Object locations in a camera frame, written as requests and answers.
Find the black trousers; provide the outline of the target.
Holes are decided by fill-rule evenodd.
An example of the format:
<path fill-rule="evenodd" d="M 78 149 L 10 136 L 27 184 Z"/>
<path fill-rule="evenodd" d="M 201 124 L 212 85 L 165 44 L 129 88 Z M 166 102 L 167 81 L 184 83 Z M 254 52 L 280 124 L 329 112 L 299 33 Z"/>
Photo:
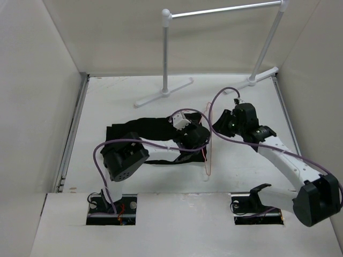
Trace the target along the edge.
<path fill-rule="evenodd" d="M 175 139 L 177 136 L 176 130 L 173 128 L 172 124 L 169 122 L 168 117 L 162 118 L 139 118 L 136 120 L 128 121 L 124 124 L 112 124 L 107 127 L 106 130 L 106 141 L 120 139 L 124 137 L 129 132 L 136 132 L 141 138 L 156 141 L 167 141 Z M 185 163 L 203 163 L 205 159 L 203 154 L 198 152 L 190 156 L 187 160 L 176 159 L 174 162 L 169 162 L 166 160 L 156 160 L 156 161 L 146 161 L 146 164 L 156 164 L 156 165 L 176 165 Z"/>

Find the pink wire hanger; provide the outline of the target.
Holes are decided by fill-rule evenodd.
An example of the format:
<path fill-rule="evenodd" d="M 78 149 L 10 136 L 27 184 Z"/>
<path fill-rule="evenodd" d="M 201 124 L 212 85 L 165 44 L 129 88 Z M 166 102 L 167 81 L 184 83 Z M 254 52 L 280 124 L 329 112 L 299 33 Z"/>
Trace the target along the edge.
<path fill-rule="evenodd" d="M 212 174 L 212 141 L 207 145 L 206 147 L 206 154 L 204 150 L 202 150 L 202 155 L 204 158 L 204 169 L 205 169 L 205 174 L 203 176 L 203 181 L 208 182 L 210 180 L 210 176 Z"/>

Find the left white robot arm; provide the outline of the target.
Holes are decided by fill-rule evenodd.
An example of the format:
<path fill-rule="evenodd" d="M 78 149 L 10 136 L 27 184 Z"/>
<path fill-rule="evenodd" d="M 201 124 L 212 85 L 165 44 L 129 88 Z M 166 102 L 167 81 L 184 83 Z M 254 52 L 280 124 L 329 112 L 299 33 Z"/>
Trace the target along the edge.
<path fill-rule="evenodd" d="M 122 187 L 115 186 L 131 177 L 144 163 L 177 165 L 193 162 L 193 158 L 206 148 L 210 131 L 198 123 L 180 127 L 169 125 L 162 131 L 162 138 L 148 137 L 131 131 L 120 139 L 104 142 L 101 154 L 107 169 L 102 175 L 104 189 L 101 191 L 100 213 L 116 214 L 122 200 Z"/>

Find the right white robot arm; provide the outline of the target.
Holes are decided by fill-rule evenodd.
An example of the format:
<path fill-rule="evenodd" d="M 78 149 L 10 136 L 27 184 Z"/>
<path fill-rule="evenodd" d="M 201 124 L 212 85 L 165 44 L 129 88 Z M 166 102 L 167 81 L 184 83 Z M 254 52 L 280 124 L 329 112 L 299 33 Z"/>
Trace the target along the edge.
<path fill-rule="evenodd" d="M 251 189 L 248 204 L 254 212 L 283 209 L 311 227 L 341 211 L 341 186 L 336 177 L 328 171 L 320 173 L 308 166 L 304 157 L 292 153 L 270 127 L 259 124 L 252 104 L 240 103 L 233 110 L 225 109 L 213 130 L 228 141 L 240 136 L 241 144 L 270 161 L 292 184 L 294 191 L 283 191 L 268 183 Z"/>

